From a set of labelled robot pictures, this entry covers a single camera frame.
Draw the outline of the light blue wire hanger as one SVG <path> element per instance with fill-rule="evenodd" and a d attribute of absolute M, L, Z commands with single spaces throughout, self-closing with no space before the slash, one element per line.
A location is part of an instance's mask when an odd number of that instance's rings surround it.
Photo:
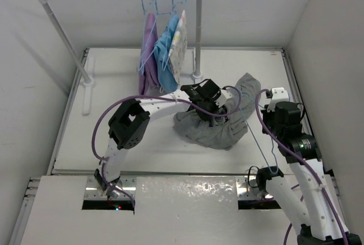
<path fill-rule="evenodd" d="M 277 157 L 276 157 L 276 155 L 274 154 L 274 143 L 273 143 L 273 140 L 271 140 L 271 146 L 272 146 L 272 148 L 271 148 L 271 154 L 273 155 L 273 157 L 274 157 L 274 162 L 275 162 L 275 166 L 273 167 L 273 166 L 270 166 L 269 165 L 269 163 L 268 163 L 268 160 L 267 160 L 267 158 L 266 158 L 266 155 L 264 154 L 264 152 L 263 152 L 263 150 L 262 150 L 262 148 L 261 148 L 261 146 L 260 146 L 260 144 L 259 144 L 259 142 L 258 142 L 258 140 L 257 140 L 257 138 L 256 138 L 256 136 L 255 136 L 255 134 L 254 134 L 254 132 L 253 132 L 253 130 L 252 130 L 252 128 L 251 128 L 251 126 L 250 126 L 250 124 L 249 124 L 249 121 L 248 121 L 248 117 L 246 117 L 245 115 L 244 115 L 244 112 L 242 111 L 242 109 L 241 109 L 241 101 L 242 101 L 242 99 L 243 98 L 247 98 L 249 101 L 251 101 L 253 104 L 255 104 L 256 105 L 256 101 L 255 101 L 255 99 L 253 99 L 253 97 L 249 97 L 249 95 L 248 94 L 245 94 L 245 93 L 242 93 L 242 90 L 239 90 L 238 88 L 236 88 L 235 86 L 230 86 L 230 85 L 228 85 L 228 86 L 224 86 L 223 87 L 223 90 L 225 90 L 225 91 L 227 91 L 228 93 L 230 93 L 229 92 L 229 89 L 233 89 L 234 91 L 236 91 L 237 92 L 237 94 L 238 94 L 238 101 L 236 102 L 236 106 L 233 108 L 233 109 L 231 109 L 230 110 L 230 113 L 231 114 L 234 114 L 234 113 L 236 113 L 236 112 L 240 112 L 241 113 L 241 116 L 243 117 L 243 120 L 245 121 L 245 123 L 247 124 L 247 128 L 249 129 L 249 131 L 250 131 L 250 133 L 251 133 L 251 135 L 252 135 L 252 137 L 253 137 L 253 139 L 254 139 L 254 141 L 255 141 L 255 144 L 257 145 L 257 147 L 258 147 L 258 150 L 260 151 L 260 153 L 261 153 L 261 155 L 262 155 L 262 157 L 263 157 L 263 159 L 264 159 L 264 161 L 265 161 L 265 163 L 266 163 L 266 165 L 267 165 L 267 167 L 268 167 L 268 171 L 270 172 L 270 173 L 272 173 L 272 174 L 276 174 L 276 173 L 278 173 L 278 171 L 279 171 L 279 167 L 278 167 L 278 160 L 277 160 Z"/>

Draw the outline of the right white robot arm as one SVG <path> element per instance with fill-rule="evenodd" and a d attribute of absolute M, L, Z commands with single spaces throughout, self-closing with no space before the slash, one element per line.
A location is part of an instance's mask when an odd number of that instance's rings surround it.
<path fill-rule="evenodd" d="M 263 133 L 278 142 L 278 149 L 294 173 L 303 200 L 287 184 L 278 167 L 258 170 L 258 189 L 271 194 L 297 235 L 298 244 L 361 244 L 348 230 L 332 202 L 315 138 L 302 131 L 296 103 L 270 102 L 262 110 Z"/>

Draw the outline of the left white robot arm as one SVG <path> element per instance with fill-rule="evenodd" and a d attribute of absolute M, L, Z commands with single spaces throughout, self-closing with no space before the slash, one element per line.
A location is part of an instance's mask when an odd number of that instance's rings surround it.
<path fill-rule="evenodd" d="M 99 166 L 94 172 L 101 191 L 121 191 L 117 187 L 120 166 L 128 151 L 142 141 L 149 123 L 190 109 L 196 111 L 199 120 L 211 123 L 213 118 L 227 116 L 225 105 L 232 97 L 227 89 L 206 79 L 161 97 L 134 95 L 113 104 L 111 107 L 116 111 L 108 121 L 107 150 L 98 157 Z"/>

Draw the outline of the grey t shirt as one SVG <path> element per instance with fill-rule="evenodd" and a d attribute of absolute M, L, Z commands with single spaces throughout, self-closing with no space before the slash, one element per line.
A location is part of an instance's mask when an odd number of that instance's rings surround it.
<path fill-rule="evenodd" d="M 195 109 L 176 113 L 173 117 L 173 129 L 188 142 L 215 150 L 229 150 L 248 132 L 246 119 L 255 111 L 253 100 L 261 90 L 260 82 L 251 74 L 245 73 L 236 83 L 234 89 L 229 89 L 233 99 L 227 101 L 224 111 L 233 111 L 238 104 L 239 89 L 242 93 L 239 109 L 224 118 L 214 118 L 203 121 Z"/>

